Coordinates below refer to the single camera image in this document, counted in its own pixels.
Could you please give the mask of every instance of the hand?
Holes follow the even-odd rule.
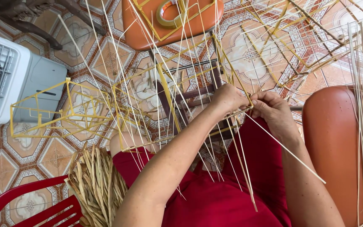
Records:
[[[224,84],[215,91],[210,104],[226,115],[237,109],[244,110],[249,103],[249,100],[234,85]]]
[[[275,92],[259,92],[250,99],[254,105],[252,118],[262,117],[271,134],[280,142],[301,139],[287,101]]]

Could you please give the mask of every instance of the adhesive tape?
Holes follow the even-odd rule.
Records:
[[[165,20],[163,18],[163,13],[171,5],[179,6],[180,15],[178,15],[173,20]],[[187,7],[187,4],[186,4],[185,0],[170,0],[170,1],[165,0],[160,5],[160,7],[158,7],[157,20],[160,23],[160,25],[162,25],[164,28],[175,29],[175,28],[179,27],[183,21],[187,21],[188,18],[186,18],[186,20],[184,19],[188,15],[188,10],[187,10],[187,13],[185,13],[186,7]]]

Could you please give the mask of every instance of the ceramic tile floor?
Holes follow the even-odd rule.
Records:
[[[82,10],[86,11],[86,4],[84,0],[80,0]],[[88,3],[91,6],[92,14],[108,31],[108,24],[104,19],[101,3],[98,0],[89,0]],[[50,49],[49,44],[42,38],[33,34],[23,34],[19,30],[16,30],[0,20],[0,36],[12,40],[15,43],[23,45],[30,49],[33,53],[42,55],[46,58],[60,62],[66,65],[68,69],[68,77],[71,77],[73,81],[81,84],[87,84],[88,86],[98,86],[109,88],[110,84],[119,76],[119,66],[117,62],[122,64],[125,69],[126,75],[132,75],[139,68],[146,68],[149,64],[149,55],[147,52],[136,52],[129,48],[125,44],[124,39],[119,39],[124,31],[123,21],[121,17],[121,1],[120,0],[104,0],[104,7],[109,17],[109,25],[111,26],[114,36],[119,42],[116,43],[118,47],[118,54],[114,51],[114,45],[111,39],[106,36],[98,36],[96,40],[92,33],[92,28],[87,26],[76,16],[68,13],[67,10],[61,8],[59,5],[54,5],[48,11],[45,11],[40,17],[29,18],[28,21],[34,23],[39,28],[42,28],[47,33],[53,35],[58,42],[63,45],[62,50]],[[351,21],[352,18],[348,17],[346,11],[343,10],[344,5],[347,2],[335,4],[326,10],[319,12],[315,17],[321,18],[321,23],[330,26],[331,24],[345,24]],[[240,48],[245,43],[249,42],[247,36],[240,34],[239,27],[243,28],[257,28],[259,23],[250,20],[249,14],[245,11],[239,11],[239,18],[236,13],[228,13],[231,9],[239,7],[239,1],[224,0],[224,17],[220,23],[220,29],[218,31],[218,37],[227,53],[229,59],[232,60],[232,66],[235,68],[240,78],[243,80],[243,86],[252,93],[258,91],[261,88],[265,90],[275,90],[281,97],[291,96],[291,105],[302,105],[306,99],[313,92],[327,87],[335,85],[343,85],[351,83],[351,75],[349,71],[348,58],[344,57],[335,63],[324,67],[321,70],[317,70],[307,76],[303,82],[295,82],[291,86],[291,92],[287,89],[278,88],[276,83],[271,78],[271,74],[258,60],[259,56],[253,54],[253,48],[242,49]],[[65,32],[62,24],[57,18],[57,14],[60,14],[66,25],[68,26],[71,34],[75,38],[77,45],[81,49],[81,53],[75,49],[75,46],[71,42],[69,35]],[[286,31],[280,31],[279,36],[287,36],[291,40],[291,45],[296,47],[297,53],[302,51],[303,56],[317,56],[322,53],[318,53],[317,50],[300,49],[302,41],[295,35],[299,28],[290,27]],[[250,39],[261,38],[264,31],[261,29],[252,30],[248,36]],[[195,42],[203,39],[203,36],[194,38]],[[106,75],[105,68],[103,66],[103,60],[100,54],[97,54],[97,42],[102,48],[102,54],[104,64],[108,70],[108,76]],[[255,43],[255,46],[262,45],[263,41]],[[184,49],[187,44],[184,42],[177,42],[175,44],[168,45],[160,48],[160,52],[164,57],[171,56],[171,53],[175,53],[180,48]],[[198,48],[198,55],[202,56],[205,60],[207,54],[204,54],[202,48]],[[92,69],[92,73],[96,79],[92,79],[89,71],[86,69],[83,63],[81,54],[85,57],[88,65]],[[270,62],[269,67],[275,73],[278,78],[284,76],[285,70],[287,70],[287,63],[283,61],[280,53],[271,53],[270,57],[265,59]],[[191,59],[186,57],[179,62],[180,65],[188,65],[191,63]],[[230,70],[228,65],[225,65],[226,70]],[[248,73],[247,67],[252,69],[257,68],[255,73]],[[185,70],[186,75],[192,75],[191,70]],[[133,86],[135,86],[136,92],[146,90],[144,81],[147,75],[141,75],[134,79]],[[185,84],[188,90],[196,88],[197,84],[187,83]],[[136,95],[137,99],[145,99],[149,97],[154,91],[147,90],[147,92]],[[158,103],[155,100],[147,100],[142,103],[144,110],[155,109]],[[99,110],[99,114],[106,115],[107,110]],[[302,121],[300,113],[293,113],[293,116],[297,122],[298,129],[303,136]],[[160,116],[159,119],[156,116],[153,124],[157,124],[158,121],[163,120]],[[13,127],[15,131],[23,131],[31,128],[34,124],[29,123],[16,123]],[[41,138],[12,138],[10,132],[10,126],[0,125],[0,194],[18,185],[22,185],[29,182],[40,181],[42,179],[61,176],[68,172],[68,164],[71,155],[79,150],[85,142],[88,144],[98,144],[100,146],[108,145],[107,141],[101,137],[92,135],[91,133],[77,133],[75,136],[66,139],[41,139]],[[152,137],[157,137],[157,132],[152,130]],[[44,135],[52,135],[51,130],[41,130],[39,132]],[[47,209],[48,207],[56,204],[68,197],[68,188],[62,184],[47,189],[34,191],[32,193],[24,194],[13,201],[11,201],[0,213],[0,226],[12,226],[21,220],[24,220],[40,211]]]

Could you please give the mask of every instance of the person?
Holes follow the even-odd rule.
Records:
[[[287,102],[275,92],[255,93],[250,99],[254,121],[314,171]],[[222,179],[218,172],[200,171],[199,165],[194,173],[188,171],[216,123],[248,105],[236,87],[224,84],[160,151],[157,145],[147,145],[120,152],[120,139],[129,147],[147,140],[128,133],[114,136],[113,163],[130,188],[113,226],[343,227],[324,184],[248,117],[228,149]],[[243,152],[257,212],[238,159],[239,154],[243,162]]]

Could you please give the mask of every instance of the brown chair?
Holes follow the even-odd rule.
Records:
[[[358,154],[355,111],[353,89],[346,86],[315,92],[302,111],[306,148],[317,174],[327,182],[325,186],[346,227],[358,226],[358,180],[359,224],[363,224],[363,161]]]
[[[160,42],[158,41],[158,39],[154,37],[154,43],[158,47],[165,46],[168,44],[172,44],[174,42],[179,42],[182,39],[186,39],[186,37],[191,38],[193,36],[198,36],[200,34],[203,34],[204,31],[205,32],[211,31],[215,27],[215,25],[220,21],[220,19],[222,18],[222,14],[224,12],[223,2],[220,0],[216,1],[217,1],[217,8],[215,8],[214,4],[209,8],[207,8],[206,10],[204,10],[203,12],[201,12],[201,16],[197,16],[191,19],[189,23],[185,24],[184,31],[182,28],[180,28],[175,33],[171,34],[168,38]],[[137,2],[138,4],[140,4],[143,3],[144,0],[138,0]],[[152,16],[153,27],[157,31],[159,37],[164,37],[165,35],[169,34],[169,32],[171,31],[171,29],[163,28],[156,19],[157,9],[158,7],[160,7],[161,3],[163,2],[164,0],[150,0],[142,7],[142,10],[146,15],[149,15],[149,18],[151,18],[151,15],[153,15]],[[212,2],[213,0],[189,0],[188,6],[190,7],[195,3],[199,3],[200,8],[203,8]],[[134,9],[131,7],[129,0],[122,0],[121,4],[122,4],[122,13],[123,13],[123,25],[124,25],[124,30],[126,30],[124,34],[125,42],[127,43],[128,46],[137,51],[150,50],[153,47],[153,42],[148,37],[149,35],[152,36],[152,32],[147,34],[143,26],[140,25],[141,22],[135,21],[137,15]],[[197,12],[198,12],[198,7],[194,6],[190,8],[189,17],[191,17]],[[166,16],[166,19],[175,18],[178,15],[179,14],[177,8],[168,8],[164,13],[164,17]],[[142,18],[146,28],[149,30],[150,27],[146,22],[145,18],[142,15],[140,15],[140,17]]]
[[[217,65],[217,63],[215,61],[213,61],[213,62],[211,62],[211,65],[213,67],[215,67]],[[174,99],[172,99],[174,109],[178,110],[178,112],[179,112],[177,121],[174,120],[173,115],[171,114],[170,105],[169,105],[169,102],[167,101],[166,95],[164,93],[163,86],[162,86],[161,82],[159,80],[157,80],[158,97],[159,97],[160,103],[162,104],[163,110],[169,120],[169,124],[172,126],[174,135],[178,134],[176,124],[179,124],[180,129],[184,128],[188,125],[188,118],[187,118],[187,114],[185,111],[187,108],[193,108],[196,106],[200,106],[201,103],[207,104],[210,102],[209,98],[204,98],[204,99],[187,102],[187,105],[186,105],[186,103],[184,103],[184,101],[183,101],[183,98],[184,98],[184,100],[187,101],[188,99],[195,98],[199,95],[204,95],[204,94],[209,94],[209,93],[215,92],[215,90],[222,85],[220,73],[221,72],[218,67],[214,68],[214,70],[210,71],[211,80],[213,81],[213,83],[211,85],[208,85],[208,86],[202,87],[202,88],[198,88],[196,90],[188,91],[188,92],[185,92],[182,94],[178,94],[174,97]],[[210,133],[209,133],[209,134],[212,134],[212,133],[215,133],[215,134],[212,135],[210,138],[207,138],[205,142],[208,143],[210,141],[210,139],[211,139],[211,142],[217,142],[222,139],[231,139],[232,136],[234,135],[234,134],[232,134],[234,131],[232,130],[232,133],[231,133],[230,130],[227,130],[229,128],[228,121],[229,121],[229,125],[232,125],[232,121],[230,118],[228,120],[220,121],[218,123],[219,128],[214,129],[214,130],[210,131]]]

